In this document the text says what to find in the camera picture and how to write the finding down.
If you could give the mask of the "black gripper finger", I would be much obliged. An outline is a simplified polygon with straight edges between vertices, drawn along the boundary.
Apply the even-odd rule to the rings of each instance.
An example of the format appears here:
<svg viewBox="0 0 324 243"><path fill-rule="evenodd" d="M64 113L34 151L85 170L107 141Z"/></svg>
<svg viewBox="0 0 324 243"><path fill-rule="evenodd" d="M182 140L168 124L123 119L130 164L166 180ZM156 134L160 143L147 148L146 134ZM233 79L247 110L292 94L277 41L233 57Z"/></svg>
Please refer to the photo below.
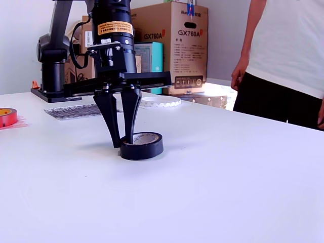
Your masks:
<svg viewBox="0 0 324 243"><path fill-rule="evenodd" d="M96 90L93 98L109 129L113 147L120 148L116 98L113 93L104 89Z"/></svg>
<svg viewBox="0 0 324 243"><path fill-rule="evenodd" d="M125 122L125 142L133 144L135 120L142 98L139 88L131 87L121 92Z"/></svg>

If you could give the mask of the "person left hand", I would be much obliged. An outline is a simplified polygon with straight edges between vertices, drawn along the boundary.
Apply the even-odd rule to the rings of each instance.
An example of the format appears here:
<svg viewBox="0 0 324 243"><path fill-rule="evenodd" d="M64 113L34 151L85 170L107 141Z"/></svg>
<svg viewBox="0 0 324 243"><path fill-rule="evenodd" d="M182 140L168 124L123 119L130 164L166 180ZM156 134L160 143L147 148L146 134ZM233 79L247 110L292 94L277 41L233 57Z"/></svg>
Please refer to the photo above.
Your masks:
<svg viewBox="0 0 324 243"><path fill-rule="evenodd" d="M322 100L321 107L318 113L317 126L319 129L324 129L324 99Z"/></svg>

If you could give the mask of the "person right hand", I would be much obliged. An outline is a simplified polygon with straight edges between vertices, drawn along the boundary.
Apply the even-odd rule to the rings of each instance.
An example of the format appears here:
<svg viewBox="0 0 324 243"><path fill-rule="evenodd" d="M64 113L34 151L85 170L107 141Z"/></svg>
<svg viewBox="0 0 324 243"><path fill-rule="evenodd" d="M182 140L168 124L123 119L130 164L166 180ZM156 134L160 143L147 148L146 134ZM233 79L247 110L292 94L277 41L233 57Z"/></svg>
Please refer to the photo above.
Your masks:
<svg viewBox="0 0 324 243"><path fill-rule="evenodd" d="M248 66L248 60L240 59L231 75L232 77L231 87L236 91L238 91L239 84L245 74L247 66Z"/></svg>

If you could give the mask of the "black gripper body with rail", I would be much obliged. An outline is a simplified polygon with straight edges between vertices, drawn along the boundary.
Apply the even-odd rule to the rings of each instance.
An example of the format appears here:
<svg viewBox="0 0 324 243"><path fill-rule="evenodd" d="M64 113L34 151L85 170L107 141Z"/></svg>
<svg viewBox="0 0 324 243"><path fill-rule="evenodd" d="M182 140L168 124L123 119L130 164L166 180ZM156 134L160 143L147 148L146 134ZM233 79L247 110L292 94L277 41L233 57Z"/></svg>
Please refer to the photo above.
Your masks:
<svg viewBox="0 0 324 243"><path fill-rule="evenodd" d="M64 97L93 95L96 91L120 93L123 90L165 88L172 85L171 74L167 72L119 73L96 77L63 86Z"/></svg>

